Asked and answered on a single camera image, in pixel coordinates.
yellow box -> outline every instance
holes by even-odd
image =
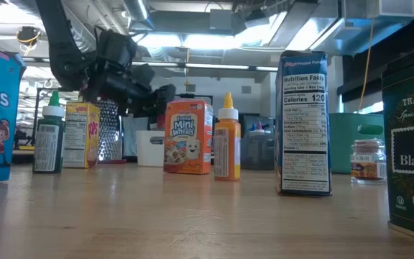
[[[81,102],[66,104],[63,167],[90,168],[97,164],[100,109]]]

yellow mustard bottle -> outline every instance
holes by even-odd
[[[241,178],[241,125],[231,93],[226,93],[218,118],[220,122],[215,124],[213,136],[213,175],[215,180],[238,181]]]

orange cereal box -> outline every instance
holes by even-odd
[[[63,167],[90,168],[97,164],[100,109],[82,102],[66,104]]]
[[[210,173],[213,109],[204,100],[167,105],[164,172]]]

cartoon mascot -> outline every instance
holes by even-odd
[[[7,119],[0,120],[0,158],[2,156],[2,162],[0,160],[0,167],[7,167],[9,163],[6,160],[6,154],[4,153],[4,141],[9,139],[9,122]]]

squeeze bottle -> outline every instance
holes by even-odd
[[[60,107],[58,91],[53,91],[49,105],[42,108],[43,119],[36,126],[33,173],[60,173],[63,166],[65,110]]]
[[[241,178],[241,125],[238,111],[233,107],[231,93],[226,93],[220,122],[215,124],[213,136],[213,175],[215,180],[238,181]]]

